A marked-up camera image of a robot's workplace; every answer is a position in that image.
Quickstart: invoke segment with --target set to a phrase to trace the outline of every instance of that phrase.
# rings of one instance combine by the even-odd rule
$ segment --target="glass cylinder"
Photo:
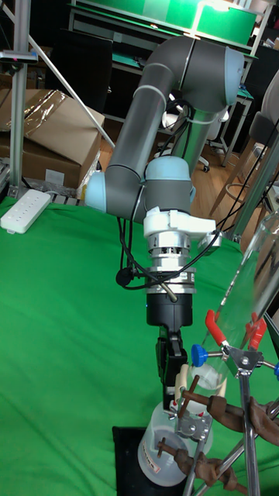
[[[279,213],[275,212],[260,223],[217,311],[216,322],[230,346],[246,345],[246,324],[252,323],[252,314],[263,317],[278,291]],[[201,345],[207,352],[218,350],[209,332]],[[192,366],[190,375],[200,376],[195,392],[218,394],[228,371],[220,358],[209,357],[201,367]]]

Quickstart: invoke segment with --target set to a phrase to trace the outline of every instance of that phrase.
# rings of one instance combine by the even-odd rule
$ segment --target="green backdrop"
[[[190,29],[195,18],[199,0],[98,0],[92,4],[117,9],[132,16],[147,17],[151,22],[166,22]],[[77,5],[88,7],[82,0]],[[205,6],[198,24],[198,31],[224,40],[246,45],[256,20],[256,15],[241,9],[227,12]]]
[[[143,228],[135,227],[134,254],[144,264]],[[115,283],[116,220],[49,205],[24,235],[0,229],[0,250],[0,495],[115,496],[112,426],[147,425],[161,401],[158,330],[146,324],[145,295]],[[187,350],[202,341],[205,313],[217,309],[240,258],[224,240],[197,263]],[[276,360],[268,335],[261,349]],[[264,403],[277,385],[267,368],[251,380]],[[239,404],[232,377],[227,398]],[[240,435],[216,422],[213,431],[210,455],[223,458]],[[279,449],[258,439],[257,453],[262,496],[277,496]],[[245,484],[243,458],[236,472]],[[221,495],[222,485],[210,494]]]

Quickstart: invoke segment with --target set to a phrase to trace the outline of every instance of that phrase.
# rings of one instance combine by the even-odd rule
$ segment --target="red clamp handle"
[[[212,335],[212,338],[217,342],[218,346],[221,346],[222,342],[226,341],[226,336],[224,336],[221,329],[217,326],[215,318],[215,312],[213,310],[208,310],[205,317],[205,325]]]
[[[264,333],[267,330],[267,324],[263,318],[260,320],[257,319],[256,312],[252,314],[252,322],[253,324],[246,324],[246,335],[249,339],[248,350],[253,348],[257,350],[262,340]]]

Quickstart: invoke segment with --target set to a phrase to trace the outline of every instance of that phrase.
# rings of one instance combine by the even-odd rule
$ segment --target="white power strip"
[[[51,202],[47,193],[29,189],[2,217],[0,226],[8,233],[23,234]]]

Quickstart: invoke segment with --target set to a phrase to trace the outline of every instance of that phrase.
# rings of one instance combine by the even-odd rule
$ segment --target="blue knob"
[[[274,374],[276,375],[277,380],[279,381],[279,362],[277,363],[277,365],[275,365]]]
[[[191,348],[191,358],[195,367],[201,367],[208,359],[208,352],[201,345],[193,344]]]

